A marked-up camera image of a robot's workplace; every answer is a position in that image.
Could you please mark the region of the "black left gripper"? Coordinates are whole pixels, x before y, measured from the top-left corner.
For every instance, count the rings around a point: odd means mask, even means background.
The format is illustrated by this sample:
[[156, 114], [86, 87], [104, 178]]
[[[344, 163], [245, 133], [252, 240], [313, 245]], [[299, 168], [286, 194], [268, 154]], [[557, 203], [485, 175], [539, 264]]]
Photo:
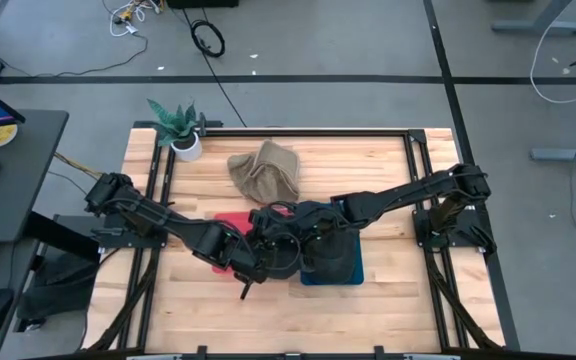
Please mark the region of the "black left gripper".
[[234, 277], [244, 284], [240, 299], [245, 300], [253, 284], [268, 279], [265, 257], [268, 241], [264, 232], [270, 225], [270, 208], [251, 210], [245, 220], [244, 213], [235, 213], [233, 230], [237, 233], [237, 253], [232, 255], [230, 267]]

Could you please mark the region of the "tan cap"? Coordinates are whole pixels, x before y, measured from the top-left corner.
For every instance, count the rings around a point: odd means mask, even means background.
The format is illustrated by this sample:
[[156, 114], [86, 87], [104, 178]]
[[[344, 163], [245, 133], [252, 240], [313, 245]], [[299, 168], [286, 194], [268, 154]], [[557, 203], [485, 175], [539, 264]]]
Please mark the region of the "tan cap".
[[240, 193], [257, 203], [295, 202], [300, 196], [299, 156], [271, 140], [256, 152], [230, 156], [227, 168]]

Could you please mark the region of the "red plastic tray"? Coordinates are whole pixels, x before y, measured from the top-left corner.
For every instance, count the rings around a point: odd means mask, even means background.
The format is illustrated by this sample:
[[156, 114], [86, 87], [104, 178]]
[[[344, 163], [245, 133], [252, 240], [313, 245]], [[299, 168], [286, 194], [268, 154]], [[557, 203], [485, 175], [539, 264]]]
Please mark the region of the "red plastic tray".
[[[249, 221], [249, 212], [216, 213], [214, 219], [226, 221], [230, 227], [236, 228], [242, 235], [246, 235], [253, 229], [253, 224]], [[267, 267], [271, 267], [269, 277], [284, 279], [293, 276], [299, 271], [299, 260], [296, 260], [292, 265], [279, 266], [279, 259], [274, 258], [273, 249], [270, 249], [271, 253], [269, 256], [264, 250], [257, 249], [254, 244], [251, 244], [251, 248], [259, 260], [264, 262]]]

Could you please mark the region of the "blue plastic tray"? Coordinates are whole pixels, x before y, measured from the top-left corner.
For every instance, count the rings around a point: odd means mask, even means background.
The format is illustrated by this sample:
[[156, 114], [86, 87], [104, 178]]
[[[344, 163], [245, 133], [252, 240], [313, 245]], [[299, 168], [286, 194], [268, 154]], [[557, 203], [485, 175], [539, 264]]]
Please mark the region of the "blue plastic tray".
[[300, 276], [304, 285], [360, 285], [364, 282], [359, 229], [330, 203], [296, 206], [301, 230]]

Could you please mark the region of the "green plant in white pot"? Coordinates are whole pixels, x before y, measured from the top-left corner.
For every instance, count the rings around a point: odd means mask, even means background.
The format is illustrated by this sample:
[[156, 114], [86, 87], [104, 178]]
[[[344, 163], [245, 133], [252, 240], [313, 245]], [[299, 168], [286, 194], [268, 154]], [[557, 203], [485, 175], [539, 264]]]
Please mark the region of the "green plant in white pot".
[[150, 109], [157, 117], [155, 129], [158, 132], [158, 145], [170, 147], [176, 156], [185, 162], [197, 160], [202, 154], [198, 134], [198, 112], [191, 103], [186, 109], [181, 105], [173, 112], [155, 100], [148, 99]]

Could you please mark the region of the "black desk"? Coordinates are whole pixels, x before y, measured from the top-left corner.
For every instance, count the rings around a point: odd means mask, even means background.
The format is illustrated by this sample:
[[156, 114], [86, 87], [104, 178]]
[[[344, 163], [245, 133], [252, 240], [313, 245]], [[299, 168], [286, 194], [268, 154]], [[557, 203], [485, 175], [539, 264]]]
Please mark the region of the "black desk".
[[[23, 110], [25, 122], [14, 140], [0, 147], [0, 289], [14, 291], [13, 305], [30, 271], [39, 242], [23, 235], [69, 114], [63, 110]], [[0, 329], [0, 349], [14, 315]]]

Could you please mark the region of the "black box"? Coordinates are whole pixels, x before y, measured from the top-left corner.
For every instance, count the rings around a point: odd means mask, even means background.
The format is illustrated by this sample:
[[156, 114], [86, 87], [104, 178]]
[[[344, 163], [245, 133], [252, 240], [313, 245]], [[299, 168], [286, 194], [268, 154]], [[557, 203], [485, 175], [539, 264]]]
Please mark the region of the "black box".
[[165, 0], [170, 8], [234, 8], [240, 0]]

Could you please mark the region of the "black aluminium table frame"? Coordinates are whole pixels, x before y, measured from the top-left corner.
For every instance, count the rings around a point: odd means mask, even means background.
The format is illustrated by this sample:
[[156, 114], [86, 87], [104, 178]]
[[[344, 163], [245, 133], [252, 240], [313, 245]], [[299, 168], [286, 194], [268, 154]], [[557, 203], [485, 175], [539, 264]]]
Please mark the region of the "black aluminium table frame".
[[[122, 169], [136, 187], [188, 217], [244, 213], [253, 206], [234, 187], [226, 161], [271, 140], [296, 151], [305, 200], [382, 191], [451, 167], [458, 160], [447, 129], [213, 129], [202, 156], [178, 160], [153, 129], [129, 134]], [[158, 253], [151, 290], [115, 349], [167, 360], [405, 360], [459, 345], [471, 347], [449, 303], [426, 272], [435, 261], [485, 335], [505, 343], [483, 249], [452, 244], [426, 251], [415, 238], [411, 205], [386, 213], [361, 233], [364, 280], [306, 286], [271, 280], [240, 298], [228, 272], [195, 258], [177, 239]]]

